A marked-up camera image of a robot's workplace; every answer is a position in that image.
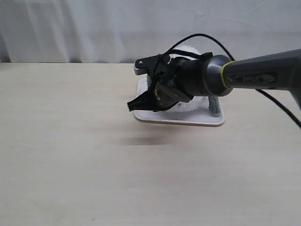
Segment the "yellow ring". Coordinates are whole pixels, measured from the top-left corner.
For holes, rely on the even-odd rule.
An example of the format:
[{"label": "yellow ring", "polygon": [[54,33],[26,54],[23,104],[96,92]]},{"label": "yellow ring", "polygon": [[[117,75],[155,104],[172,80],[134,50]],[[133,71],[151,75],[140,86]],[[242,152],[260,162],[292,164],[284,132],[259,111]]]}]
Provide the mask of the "yellow ring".
[{"label": "yellow ring", "polygon": [[233,63],[233,62],[235,62],[235,61],[230,61],[230,62],[228,62],[228,63],[226,63],[226,64],[224,64],[224,65],[222,66],[222,70],[221,70],[221,78],[222,78],[222,83],[223,83],[223,85],[224,85],[226,88],[230,88],[230,87],[228,87],[228,86],[226,85],[225,78],[224,78],[224,75],[223,75],[224,69],[225,69],[225,66],[227,66],[227,65],[229,65],[229,64],[231,64],[231,63]]}]

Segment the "white backdrop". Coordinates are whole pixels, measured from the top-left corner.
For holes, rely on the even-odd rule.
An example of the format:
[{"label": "white backdrop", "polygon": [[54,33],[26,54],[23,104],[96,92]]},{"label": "white backdrop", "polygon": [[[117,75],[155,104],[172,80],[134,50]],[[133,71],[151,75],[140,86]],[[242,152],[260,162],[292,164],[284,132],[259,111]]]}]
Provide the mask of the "white backdrop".
[{"label": "white backdrop", "polygon": [[[133,62],[192,33],[236,58],[301,48],[300,0],[0,0],[0,59]],[[186,44],[222,51],[212,41]]]}]

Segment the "white tray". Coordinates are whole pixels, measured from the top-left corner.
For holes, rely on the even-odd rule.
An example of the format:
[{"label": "white tray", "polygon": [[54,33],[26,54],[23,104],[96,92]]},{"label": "white tray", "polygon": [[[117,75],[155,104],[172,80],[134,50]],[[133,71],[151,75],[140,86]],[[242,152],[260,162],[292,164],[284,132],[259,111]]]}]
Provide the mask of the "white tray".
[{"label": "white tray", "polygon": [[[136,97],[147,90],[146,79],[142,79],[138,83]],[[219,99],[221,115],[214,117],[208,110],[207,97],[194,97],[194,102],[199,102],[199,107],[193,107],[192,111],[185,112],[153,112],[153,111],[134,111],[134,116],[137,120],[148,123],[163,123],[163,124],[177,124],[177,125],[190,125],[190,126],[209,126],[217,127],[225,122],[225,114]]]}]

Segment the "black cable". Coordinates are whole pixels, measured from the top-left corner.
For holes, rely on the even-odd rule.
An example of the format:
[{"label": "black cable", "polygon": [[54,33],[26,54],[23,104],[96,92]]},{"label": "black cable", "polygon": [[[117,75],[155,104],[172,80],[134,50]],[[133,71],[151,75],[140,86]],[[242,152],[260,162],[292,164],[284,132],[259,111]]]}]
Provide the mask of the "black cable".
[{"label": "black cable", "polygon": [[[172,50],[177,47],[178,45],[180,45],[181,43],[185,42],[188,39],[191,39],[193,37],[205,37],[208,38],[212,41],[214,41],[217,45],[219,45],[224,51],[225,53],[228,55],[228,57],[232,60],[235,61],[234,57],[231,55],[231,53],[214,37],[207,35],[207,34],[202,34],[202,33],[197,33],[197,34],[192,34],[190,36],[187,36],[186,38],[178,41],[176,44],[174,44],[168,51],[166,51],[161,57],[163,58],[166,55],[169,55]],[[155,68],[154,68],[154,75],[156,74],[156,69],[159,65],[160,61],[157,62]],[[270,94],[268,94],[267,92],[261,90],[261,89],[256,89],[257,92],[263,94],[265,97],[267,97],[269,100],[271,100],[272,102],[274,102],[282,111],[284,111],[292,120],[294,123],[296,123],[296,125],[301,129],[301,121],[290,111],[287,109],[287,107],[285,107],[282,103],[280,103],[277,99],[275,99],[273,96],[271,96]]]}]

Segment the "wooden table surface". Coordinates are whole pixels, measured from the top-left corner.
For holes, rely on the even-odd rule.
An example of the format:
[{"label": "wooden table surface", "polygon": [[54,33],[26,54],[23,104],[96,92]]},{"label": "wooden table surface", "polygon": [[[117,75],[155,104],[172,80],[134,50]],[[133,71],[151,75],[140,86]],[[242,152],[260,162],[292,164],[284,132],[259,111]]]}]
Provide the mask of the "wooden table surface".
[{"label": "wooden table surface", "polygon": [[284,112],[234,90],[221,127],[142,123],[127,108],[141,78],[0,64],[1,226],[300,225],[301,131]]}]

